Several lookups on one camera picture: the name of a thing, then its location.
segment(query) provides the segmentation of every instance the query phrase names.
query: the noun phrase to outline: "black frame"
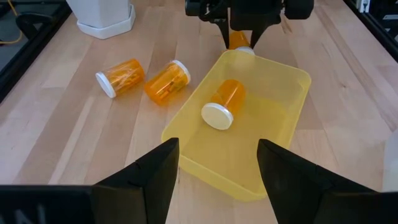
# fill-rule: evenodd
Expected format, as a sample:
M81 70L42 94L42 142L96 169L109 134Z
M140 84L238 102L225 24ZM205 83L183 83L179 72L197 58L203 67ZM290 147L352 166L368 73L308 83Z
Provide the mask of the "black frame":
M389 52L392 58L398 62L398 42L388 34L382 25L376 20L372 14L364 12L360 13L352 0L344 0L347 6L355 13L361 22L375 36L380 44Z
M5 99L7 94L12 90L14 85L23 76L25 71L37 58L39 53L41 53L72 12L66 1L43 2L46 4L60 5L53 14L55 21L53 24L43 24L37 35L34 38L29 39L28 42L11 59L11 61L0 71L0 103ZM43 2L14 2L14 5L42 4Z

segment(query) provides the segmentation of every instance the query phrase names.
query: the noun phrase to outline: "prescription bottle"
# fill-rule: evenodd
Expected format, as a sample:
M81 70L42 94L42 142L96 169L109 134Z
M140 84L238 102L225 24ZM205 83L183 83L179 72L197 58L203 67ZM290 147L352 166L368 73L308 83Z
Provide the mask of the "prescription bottle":
M110 98L114 98L143 81L144 69L136 59L130 59L107 70L97 72L95 76L105 93Z
M163 105L190 81L188 69L180 61L173 60L145 84L144 90L152 101Z
M246 92L242 83L226 80L211 97L210 102L201 109L201 116L211 127L228 129L241 109Z
M234 50L238 47L250 47L243 31L234 31L229 35L229 49Z

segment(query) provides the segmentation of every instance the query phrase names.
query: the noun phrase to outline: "white container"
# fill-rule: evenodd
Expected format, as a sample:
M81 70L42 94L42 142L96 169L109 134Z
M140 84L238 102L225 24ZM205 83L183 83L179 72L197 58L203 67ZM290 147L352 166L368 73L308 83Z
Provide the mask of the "white container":
M136 12L129 0L67 0L88 35L106 39L131 30Z

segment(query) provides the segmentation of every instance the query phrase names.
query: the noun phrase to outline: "white base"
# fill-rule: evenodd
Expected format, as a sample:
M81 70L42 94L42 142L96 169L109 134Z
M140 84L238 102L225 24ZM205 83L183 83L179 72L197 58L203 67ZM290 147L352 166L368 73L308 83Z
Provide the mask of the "white base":
M98 39L107 39L115 35L130 31L135 20L136 11L134 10L134 6L130 4L130 16L125 21L118 22L117 24L113 24L104 28L95 28L92 26L81 24L79 21L77 21L77 26L85 34L92 35L93 37L96 37Z

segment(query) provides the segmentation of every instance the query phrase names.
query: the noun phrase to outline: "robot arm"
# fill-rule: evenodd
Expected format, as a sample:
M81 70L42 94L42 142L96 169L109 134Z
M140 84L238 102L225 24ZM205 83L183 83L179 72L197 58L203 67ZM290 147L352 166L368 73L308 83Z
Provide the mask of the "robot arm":
M280 12L285 8L288 19L307 19L314 0L185 0L187 16L198 16L205 22L216 24L229 47L229 25L232 30L251 30L251 47L254 48L262 33L280 23Z

